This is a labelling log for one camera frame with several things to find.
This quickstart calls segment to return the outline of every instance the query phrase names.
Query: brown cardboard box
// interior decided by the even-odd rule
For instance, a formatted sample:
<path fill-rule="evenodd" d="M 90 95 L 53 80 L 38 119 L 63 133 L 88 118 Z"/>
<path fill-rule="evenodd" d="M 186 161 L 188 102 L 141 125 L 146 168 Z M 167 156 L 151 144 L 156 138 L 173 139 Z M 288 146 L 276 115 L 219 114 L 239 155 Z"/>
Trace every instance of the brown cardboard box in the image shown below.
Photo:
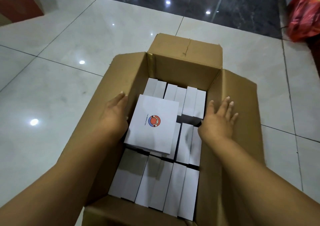
<path fill-rule="evenodd" d="M 129 95 L 126 113 L 130 119 L 148 77 L 180 87 L 192 86 L 206 90 L 206 101 L 214 100 L 216 108 L 222 99 L 230 96 L 235 102 L 234 112 L 240 114 L 234 128 L 234 140 L 264 163 L 257 85 L 222 69 L 220 45 L 166 34 L 158 34 L 147 53 L 120 54 L 114 57 L 65 150 L 81 141 L 98 121 L 104 104 L 120 91 Z M 194 224 L 107 195 L 123 149 L 120 142 L 102 164 L 87 198 L 82 225 Z M 199 226 L 253 225 L 228 176 L 205 144 L 201 151 L 195 208 L 194 222 Z"/>
<path fill-rule="evenodd" d="M 43 16 L 40 0 L 0 0 L 0 26 Z"/>

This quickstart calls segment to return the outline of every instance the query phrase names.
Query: red plastic packaging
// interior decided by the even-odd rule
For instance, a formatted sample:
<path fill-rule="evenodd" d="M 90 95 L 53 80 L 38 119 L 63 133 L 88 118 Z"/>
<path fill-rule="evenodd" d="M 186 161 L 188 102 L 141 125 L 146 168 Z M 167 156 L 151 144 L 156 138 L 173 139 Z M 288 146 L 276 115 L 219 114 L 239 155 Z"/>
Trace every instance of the red plastic packaging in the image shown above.
<path fill-rule="evenodd" d="M 299 0 L 290 15 L 288 36 L 293 42 L 320 33 L 320 0 Z"/>

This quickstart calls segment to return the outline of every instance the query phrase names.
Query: person's left hand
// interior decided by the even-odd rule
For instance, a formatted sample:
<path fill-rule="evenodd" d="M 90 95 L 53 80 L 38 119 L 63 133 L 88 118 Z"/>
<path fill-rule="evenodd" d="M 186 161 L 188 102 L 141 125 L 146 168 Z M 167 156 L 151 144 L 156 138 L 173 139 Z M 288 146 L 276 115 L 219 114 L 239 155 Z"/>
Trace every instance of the person's left hand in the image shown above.
<path fill-rule="evenodd" d="M 124 114 L 127 102 L 128 96 L 125 96 L 122 91 L 106 103 L 96 127 L 96 131 L 103 139 L 116 143 L 128 129 L 128 122 Z"/>

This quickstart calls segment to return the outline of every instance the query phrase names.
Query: forearm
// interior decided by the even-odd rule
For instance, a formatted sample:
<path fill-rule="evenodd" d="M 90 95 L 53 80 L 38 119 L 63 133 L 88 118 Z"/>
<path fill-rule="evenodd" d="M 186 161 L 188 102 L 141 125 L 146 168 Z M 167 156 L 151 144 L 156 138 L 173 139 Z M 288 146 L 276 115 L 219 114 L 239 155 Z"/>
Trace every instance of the forearm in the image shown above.
<path fill-rule="evenodd" d="M 112 146 L 105 143 L 93 133 L 62 154 L 48 172 L 0 209 L 0 224 L 74 225 Z"/>
<path fill-rule="evenodd" d="M 258 225 L 316 225 L 320 205 L 231 139 L 210 145 Z"/>

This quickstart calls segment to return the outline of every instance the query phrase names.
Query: hand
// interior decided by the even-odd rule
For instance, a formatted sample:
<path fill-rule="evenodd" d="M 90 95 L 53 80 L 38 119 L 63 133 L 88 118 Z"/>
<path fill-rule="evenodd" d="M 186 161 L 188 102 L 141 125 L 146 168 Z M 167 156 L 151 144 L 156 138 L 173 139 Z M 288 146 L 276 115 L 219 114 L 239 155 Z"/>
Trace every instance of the hand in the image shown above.
<path fill-rule="evenodd" d="M 95 132 L 102 139 L 117 143 L 128 129 L 127 118 L 124 114 L 128 96 L 123 91 L 114 99 L 108 101 L 100 117 Z"/>
<path fill-rule="evenodd" d="M 238 117 L 238 113 L 231 116 L 234 102 L 230 102 L 227 97 L 222 102 L 217 113 L 214 113 L 213 101 L 210 101 L 207 107 L 206 115 L 198 129 L 201 140 L 209 146 L 215 146 L 222 140 L 231 139 L 233 125 Z"/>

